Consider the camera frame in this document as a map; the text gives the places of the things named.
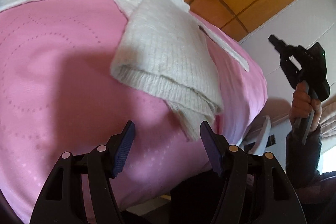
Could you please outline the person's right hand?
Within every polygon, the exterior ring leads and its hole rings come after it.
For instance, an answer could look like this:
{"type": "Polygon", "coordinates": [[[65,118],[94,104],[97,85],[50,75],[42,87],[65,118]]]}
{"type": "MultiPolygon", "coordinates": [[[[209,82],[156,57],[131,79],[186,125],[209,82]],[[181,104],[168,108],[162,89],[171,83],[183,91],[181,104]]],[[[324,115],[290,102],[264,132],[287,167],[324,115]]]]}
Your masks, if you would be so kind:
{"type": "Polygon", "coordinates": [[[306,92],[306,85],[299,83],[293,93],[293,101],[289,112],[289,120],[294,126],[298,118],[308,118],[311,112],[314,111],[314,117],[310,127],[310,132],[314,132],[321,119],[322,105],[318,99],[311,99],[306,92]]]}

